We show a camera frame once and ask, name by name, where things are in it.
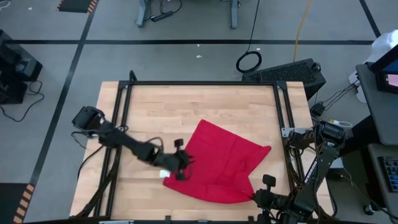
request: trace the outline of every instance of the gray floor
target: gray floor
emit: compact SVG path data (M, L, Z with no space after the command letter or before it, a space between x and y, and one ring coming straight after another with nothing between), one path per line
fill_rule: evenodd
M88 15L56 12L59 1L11 1L0 11L0 29L17 40L79 40ZM178 6L175 0L171 5ZM306 0L261 1L254 32L255 39L294 40ZM394 0L368 0L374 20L383 32L398 28ZM176 15L158 23L147 22L138 29L133 21L138 1L101 0L87 39L89 40L168 40L168 39L248 39L254 18L255 0L243 0L239 9L239 28L231 30L229 4L216 0L183 0ZM159 3L154 1L154 14ZM374 40L376 36L357 0L317 0L313 2L303 27L303 40ZM39 80L44 83L43 102L35 105L26 119L13 123L0 116L0 182L28 182L32 175L44 137L68 75L76 45L24 45L44 69ZM127 78L133 69L140 80L240 80L236 71L238 57L247 45L85 45L70 85L52 143L37 184L26 222L66 218L76 187L76 172L83 157L69 133L71 120L85 105L95 105L102 81ZM293 45L253 45L263 56L262 68L293 59ZM370 54L370 45L299 45L297 60L313 58L322 65L327 84L319 91L318 100L349 85L348 75L356 64ZM244 61L249 67L250 58ZM35 97L26 97L22 105L5 106L9 114L20 117ZM352 91L324 115L356 124L369 114ZM359 154L344 158L347 169L358 182L366 178L360 171ZM357 222L388 223L381 213L366 216L367 203L346 182L329 182L338 204L337 217Z

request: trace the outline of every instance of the gray desk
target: gray desk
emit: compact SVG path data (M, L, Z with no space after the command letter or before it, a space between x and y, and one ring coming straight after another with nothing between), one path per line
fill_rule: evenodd
M392 193L389 191L386 181L384 180L383 171L378 161L378 157L382 156L398 157L398 147L383 146L381 144L370 144L368 146L368 151L373 163L377 181L379 182L381 194L384 199L384 204L386 205L386 208L390 213L398 216L398 193ZM392 223L398 224L398 220L392 218L390 219Z
M150 0L139 0L140 9L137 18L138 27L144 26L144 19L146 18L147 8L150 7L149 3ZM231 0L231 28L238 28L238 0Z
M352 128L353 138L346 141L340 156L375 142L398 146L398 95L377 90L375 74L368 65L357 65L356 71L371 115Z

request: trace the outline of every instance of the black floor stripe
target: black floor stripe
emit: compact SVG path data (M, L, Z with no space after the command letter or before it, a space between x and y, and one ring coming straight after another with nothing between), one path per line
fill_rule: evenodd
M98 45L157 45L157 44L249 44L250 40L13 40L17 44L98 44ZM300 40L300 45L371 45L373 40ZM253 40L252 44L294 45L295 40Z
M47 153L49 151L49 148L50 148L50 145L51 145L51 142L52 142L52 138L54 136L55 129L56 129L58 121L60 119L60 115L61 115L61 112L62 112L63 105L64 105L65 100L66 100L67 95L68 95L68 91L69 91L70 84L72 82L72 78L73 78L73 76L75 74L76 67L77 67L77 64L79 62L80 55L81 55L81 52L82 52L83 47L84 47L84 41L87 38L88 31L90 29L91 23L93 22L95 11L96 11L96 8L94 9L94 11L87 18L87 21L86 21L86 24L85 24L85 28L83 30L83 33L82 33L81 37L80 37L80 41L78 43L78 47L77 47L76 52L75 52L75 56L73 56L73 60L72 60L72 63L70 65L68 75L67 75L67 77L65 79L65 83L63 84L63 88L62 88L62 91L61 91L61 94L60 94L60 98L58 99L57 107L55 108L54 114L53 114L52 119L51 119L49 130L47 131L47 134L45 135L44 143L43 143L43 146L42 146L42 148L40 150L39 158L37 159L36 165L35 165L33 173L32 173L32 177L30 178L30 183L33 184L33 185L36 185L37 182L39 181L40 173L41 173L41 171L43 169L45 158L47 157Z
M362 5L363 11L365 12L366 17L368 18L368 21L372 27L374 35L376 35L376 37L380 37L381 33L379 31L379 28L377 28L376 22L373 19L371 11L368 8L368 5L366 4L365 0L359 0L359 2Z

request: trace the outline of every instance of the wooden tabletop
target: wooden tabletop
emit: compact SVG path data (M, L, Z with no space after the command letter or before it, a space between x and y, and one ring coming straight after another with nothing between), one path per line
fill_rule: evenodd
M310 128L312 121L302 83L287 83L290 104L297 128ZM103 82L97 108L111 120L117 92L117 82ZM283 93L279 93L283 109ZM276 194L289 194L285 159L271 86L133 86L127 118L132 137L145 141L160 136L165 152L174 152L174 140L187 143L201 119L205 119L256 144L271 146L271 152L250 174L254 190L264 188L264 174L276 177ZM119 112L121 120L123 106ZM285 109L284 120L288 126ZM85 158L100 145L89 140ZM77 214L98 188L105 150L91 158L81 170L73 199L71 215ZM304 171L309 169L315 153L304 151ZM164 220L247 220L261 211L254 202L220 204L205 202L182 195L162 185L159 168L138 161L128 149L122 150L112 219ZM104 214L108 193L104 194L101 214ZM326 181L318 190L318 201L332 214Z

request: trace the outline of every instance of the black metal frame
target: black metal frame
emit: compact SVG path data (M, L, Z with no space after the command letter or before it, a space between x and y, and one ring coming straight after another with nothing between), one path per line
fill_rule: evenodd
M123 90L126 88L127 89L127 93L126 93L126 100L124 102L124 108L123 108L123 116L122 116L122 121L121 121L121 126L126 125L126 121L127 121L127 114L129 111L129 104L130 104L130 99L131 99L131 92L132 92L132 86L133 85L236 85L236 86L272 86L274 89L274 97L275 97L275 104L276 104L276 110L277 110L277 114L278 114L278 120L279 120L279 128L280 128L280 135L282 138L282 145L283 145L283 149L284 149L284 156L285 156L285 164L286 164L286 168L288 166L288 164L291 164L291 157L289 154L289 148L287 148L284 144L283 141L283 137L282 137L282 128L285 127L284 124L284 117L282 114L282 106L280 103L280 98L279 98L279 91L278 91L278 87L282 89L282 92L284 94L284 100L285 100L285 107L286 107L286 111L287 111L287 119L289 121L289 126L291 128L294 128L294 119L293 119L293 113L292 113L292 109L290 106L290 100L289 100L289 94L287 91L287 85L286 82L213 82L213 81L137 81L137 78L135 77L134 74L130 74L131 79L133 81L119 81L119 85L118 85L118 92L116 94L116 101L115 101L115 105L114 105L114 110L113 110L113 115L112 115L112 123L116 125L116 121L117 121L117 117L118 117L118 113L119 113L119 108L120 108L120 104L121 104L121 95ZM111 148L106 148L106 152L105 152L105 157L104 157L104 162L103 162L103 168L101 171L101 179L99 181L99 184L102 184L104 182L104 179L106 177L106 174L108 172L108 168L109 168L109 160L111 157ZM299 177L301 177L303 179L304 177L304 172L303 172L303 166L302 166L302 161L300 158L300 154L298 151L294 151L295 154L295 163L297 165L297 172ZM117 170L116 172L119 171L119 162L120 162L120 155L121 155L121 147L116 149L116 155L114 158L114 162L117 162ZM111 217L111 213L112 213L112 208L113 208L113 199L114 199L114 193L116 190L116 180L117 180L117 175L114 177L114 179L111 181L110 184L110 188L109 188L109 195L108 195L108 202L106 205L106 213L105 213L105 217L110 218ZM288 175L289 178L289 187L290 187L290 191L293 190L294 188L294 181L291 178L291 176ZM95 210L94 210L94 217L98 217L100 215L100 210L101 210L101 204L102 204L102 199L103 197L101 197L96 206L95 206ZM171 220L171 217L166 217L165 220L140 220L140 222L167 222L168 220ZM222 221L220 223L247 223L245 221Z

